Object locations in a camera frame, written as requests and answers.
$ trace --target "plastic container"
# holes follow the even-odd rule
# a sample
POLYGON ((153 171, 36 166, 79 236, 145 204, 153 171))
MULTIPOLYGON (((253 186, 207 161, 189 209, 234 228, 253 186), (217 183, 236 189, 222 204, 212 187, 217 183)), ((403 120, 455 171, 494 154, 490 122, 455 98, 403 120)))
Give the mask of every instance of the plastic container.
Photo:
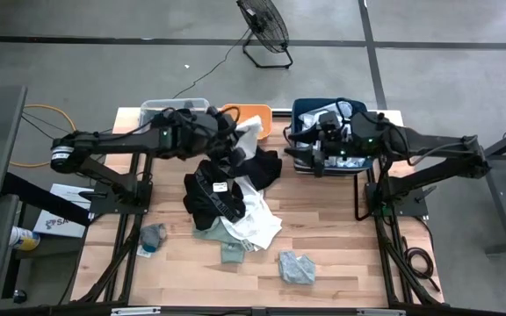
POLYGON ((210 103, 204 98, 164 99, 148 100, 140 106, 140 118, 138 126, 150 121, 161 109, 172 107, 174 109, 197 109, 205 110, 210 103))
MULTIPOLYGON (((345 99, 352 106, 353 113, 358 111, 367 111, 366 105, 359 101, 345 99)), ((294 101, 292 105, 292 123, 291 133, 300 132, 302 128, 302 122, 299 119, 299 115, 321 108, 325 105, 332 104, 336 101, 336 98, 302 98, 294 101)), ((367 159, 361 167, 350 168, 350 167, 326 167, 324 174, 328 176, 345 176, 345 175, 356 175, 357 173, 369 169, 372 167, 372 160, 367 159)), ((294 160, 294 169, 301 173, 313 173, 314 170, 309 168, 300 160, 294 160)))
MULTIPOLYGON (((225 110, 231 106, 239 108, 240 115, 237 123, 242 123, 247 119, 250 119, 256 115, 261 117, 261 123, 263 124, 263 131, 257 137, 258 140, 267 138, 272 132, 272 109, 267 104, 226 104, 221 109, 225 110)), ((233 119, 237 117, 237 111, 228 112, 233 119)))
POLYGON ((9 238, 9 246, 23 251, 34 250, 40 243, 40 235, 28 229, 21 227, 13 227, 11 229, 11 237, 9 238))

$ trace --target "gray sock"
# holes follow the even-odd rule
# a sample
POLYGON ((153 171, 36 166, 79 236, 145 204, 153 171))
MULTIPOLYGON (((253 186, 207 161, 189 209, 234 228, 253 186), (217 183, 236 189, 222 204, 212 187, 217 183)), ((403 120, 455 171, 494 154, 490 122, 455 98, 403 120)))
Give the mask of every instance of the gray sock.
POLYGON ((278 272, 288 284, 313 284, 315 282, 315 263, 303 255, 296 258, 293 251, 278 254, 278 272))
POLYGON ((140 229, 141 247, 148 252, 155 252, 162 246, 167 237, 164 224, 154 224, 140 229))

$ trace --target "black fan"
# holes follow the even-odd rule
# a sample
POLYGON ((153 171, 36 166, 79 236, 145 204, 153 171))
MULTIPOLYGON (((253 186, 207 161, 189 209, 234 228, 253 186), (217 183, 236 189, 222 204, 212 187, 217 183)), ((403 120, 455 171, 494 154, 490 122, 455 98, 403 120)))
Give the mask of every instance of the black fan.
POLYGON ((293 60, 288 53, 288 31, 285 22, 280 17, 277 8, 271 0, 238 0, 237 5, 242 11, 245 22, 249 25, 251 33, 243 44, 243 53, 255 63, 258 68, 286 68, 288 69, 293 60), (251 42, 253 34, 257 36, 261 44, 269 51, 279 54, 286 53, 290 63, 286 65, 264 66, 256 62, 247 52, 246 46, 251 42))

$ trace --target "can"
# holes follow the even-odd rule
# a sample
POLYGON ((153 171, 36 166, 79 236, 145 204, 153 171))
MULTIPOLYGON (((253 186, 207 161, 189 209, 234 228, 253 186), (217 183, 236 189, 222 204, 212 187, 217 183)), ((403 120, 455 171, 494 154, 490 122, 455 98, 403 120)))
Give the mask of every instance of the can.
POLYGON ((35 249, 40 243, 40 235, 31 232, 28 229, 14 226, 11 229, 9 246, 17 250, 30 251, 35 249))

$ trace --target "wooden table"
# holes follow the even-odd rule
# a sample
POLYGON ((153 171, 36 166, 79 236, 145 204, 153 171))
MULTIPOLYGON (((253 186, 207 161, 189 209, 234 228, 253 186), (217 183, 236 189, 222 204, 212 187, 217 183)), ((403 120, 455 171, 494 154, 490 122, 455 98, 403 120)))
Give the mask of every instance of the wooden table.
MULTIPOLYGON (((399 111, 384 113, 402 125, 399 111)), ((113 131, 134 129, 139 114, 139 108, 120 108, 113 131)), ((165 223, 168 239, 150 259, 137 257, 130 305, 387 306, 374 221, 355 220, 353 178, 297 174, 292 157, 284 154, 282 129, 288 124, 287 118, 275 118, 272 134, 260 143, 265 149, 278 150, 283 160, 281 177, 265 193, 272 213, 283 220, 283 228, 268 250, 247 253, 242 264, 222 264, 218 241, 196 240, 191 235, 192 217, 182 202, 183 177, 193 173, 204 157, 186 162, 155 160, 152 203, 143 225, 165 223), (305 254, 316 263, 314 285, 289 285, 280 279, 277 261, 281 250, 305 254)), ((126 173, 130 155, 108 155, 106 165, 126 173)), ((412 170, 407 163, 398 162, 390 174, 403 176, 412 170)), ((358 177, 361 213, 366 212, 364 174, 358 177)), ((412 218, 399 221, 409 246, 423 248, 432 256, 422 224, 412 218)), ((72 299, 85 294, 109 263, 118 222, 118 215, 105 215, 89 227, 72 299)), ((396 293, 402 298, 398 269, 392 268, 392 273, 396 293)), ((117 295, 123 276, 121 267, 117 295)), ((433 297, 443 300, 429 282, 423 285, 433 297)))

